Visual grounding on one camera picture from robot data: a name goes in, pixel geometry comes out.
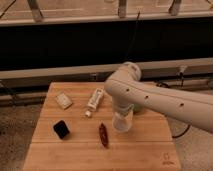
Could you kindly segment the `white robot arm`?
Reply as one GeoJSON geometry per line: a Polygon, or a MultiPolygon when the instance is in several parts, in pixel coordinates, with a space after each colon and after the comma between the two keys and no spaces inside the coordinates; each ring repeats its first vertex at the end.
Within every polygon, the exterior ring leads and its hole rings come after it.
{"type": "Polygon", "coordinates": [[[213,95],[145,84],[141,76],[137,64],[125,62],[105,81],[117,113],[137,104],[213,134],[213,95]]]}

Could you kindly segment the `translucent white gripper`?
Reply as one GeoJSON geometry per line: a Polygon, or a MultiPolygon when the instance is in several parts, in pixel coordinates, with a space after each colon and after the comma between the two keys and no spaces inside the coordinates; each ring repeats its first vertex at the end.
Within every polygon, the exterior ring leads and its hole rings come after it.
{"type": "Polygon", "coordinates": [[[133,109],[134,109],[133,104],[130,104],[127,107],[116,106],[115,109],[114,109],[115,116],[119,120],[131,121],[132,118],[133,118],[133,109]]]}

